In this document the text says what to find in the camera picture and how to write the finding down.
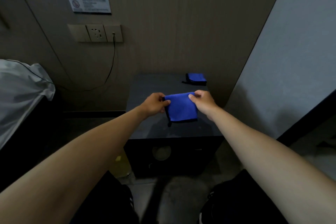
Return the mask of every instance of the pant leg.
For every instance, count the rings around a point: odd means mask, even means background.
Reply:
[[[203,224],[288,223],[246,170],[216,185],[208,198],[201,210]]]
[[[139,218],[130,204],[130,191],[107,171],[92,189],[72,218],[79,223],[139,224]]]

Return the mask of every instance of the no smoking symbol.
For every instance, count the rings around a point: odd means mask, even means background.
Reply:
[[[72,1],[72,5],[73,5],[74,7],[76,7],[76,8],[79,7],[79,3],[78,3],[77,0],[73,0],[73,1]]]

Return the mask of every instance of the black baseboard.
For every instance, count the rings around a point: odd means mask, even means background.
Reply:
[[[336,90],[284,132],[278,141],[290,146],[334,115],[336,115]]]
[[[73,118],[116,118],[123,115],[125,111],[83,111],[83,112],[63,112],[64,119]]]

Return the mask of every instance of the wall sign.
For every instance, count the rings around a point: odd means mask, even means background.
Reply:
[[[74,13],[111,14],[109,0],[69,0]]]

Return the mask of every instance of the forearm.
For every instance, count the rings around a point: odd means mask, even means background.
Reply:
[[[334,222],[336,185],[304,158],[220,108],[211,118],[290,223]]]
[[[0,222],[68,223],[143,119],[137,107],[45,159],[0,194]]]

